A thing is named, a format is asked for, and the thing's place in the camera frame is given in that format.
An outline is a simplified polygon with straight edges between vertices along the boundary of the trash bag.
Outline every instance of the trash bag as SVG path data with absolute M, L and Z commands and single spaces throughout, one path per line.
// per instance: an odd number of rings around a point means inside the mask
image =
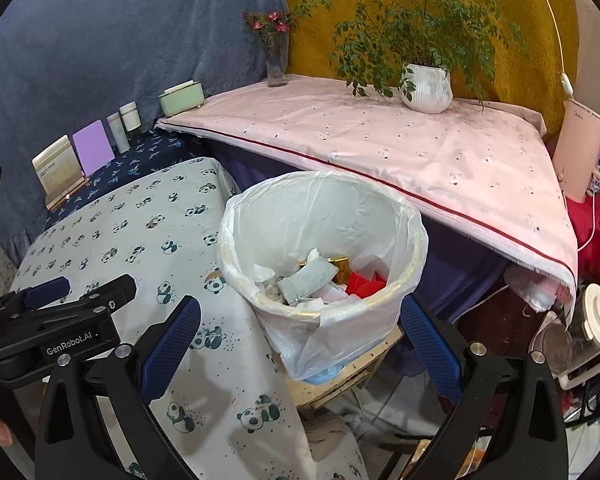
M 226 282 L 253 305 L 295 380 L 349 362 L 387 336 L 402 298 L 420 281 L 428 245 L 420 213 L 403 195 L 339 171 L 287 173 L 232 197 L 218 241 Z M 368 278 L 377 271 L 386 287 L 318 312 L 267 298 L 258 283 L 270 269 L 290 276 L 313 248 L 327 258 L 347 256 L 350 270 Z

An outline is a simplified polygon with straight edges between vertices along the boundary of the purple book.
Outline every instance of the purple book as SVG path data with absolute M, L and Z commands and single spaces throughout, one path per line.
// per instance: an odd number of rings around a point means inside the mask
M 79 132 L 75 132 L 73 140 L 75 151 L 86 176 L 90 176 L 114 159 L 102 121 L 95 121 Z

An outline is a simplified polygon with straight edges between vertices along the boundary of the blue gripper pad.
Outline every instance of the blue gripper pad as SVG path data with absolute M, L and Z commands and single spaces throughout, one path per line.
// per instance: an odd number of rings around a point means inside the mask
M 400 321 L 436 390 L 440 396 L 446 397 L 456 405 L 462 397 L 460 364 L 440 332 L 411 295 L 402 300 Z
M 140 397 L 146 405 L 164 395 L 200 328 L 201 317 L 198 300 L 190 298 L 145 359 L 142 364 Z
M 30 288 L 24 293 L 22 303 L 25 307 L 36 310 L 64 298 L 69 292 L 71 292 L 69 280 L 64 276 L 60 276 L 50 282 Z

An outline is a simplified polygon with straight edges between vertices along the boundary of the panda print tablecloth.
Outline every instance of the panda print tablecloth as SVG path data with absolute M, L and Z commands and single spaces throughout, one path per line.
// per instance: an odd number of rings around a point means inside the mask
M 218 269 L 218 225 L 235 193 L 211 158 L 140 178 L 42 234 L 11 289 L 65 276 L 71 292 L 61 301 L 73 301 L 130 274 L 136 298 L 113 315 L 129 343 L 164 321 L 184 295 L 197 298 L 201 329 L 167 393 L 150 405 L 194 473 L 201 480 L 366 480 L 346 426 L 330 419 L 305 431 L 251 307 Z M 142 477 L 107 401 L 102 411 L 123 464 Z

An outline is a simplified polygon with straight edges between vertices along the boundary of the dark blue patterned tablecloth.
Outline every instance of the dark blue patterned tablecloth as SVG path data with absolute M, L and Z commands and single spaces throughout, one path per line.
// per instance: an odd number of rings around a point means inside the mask
M 45 230 L 88 203 L 129 182 L 192 158 L 188 139 L 175 134 L 153 135 L 141 144 L 133 146 L 128 152 L 118 155 L 93 173 L 89 183 L 62 204 L 62 207 L 49 212 Z

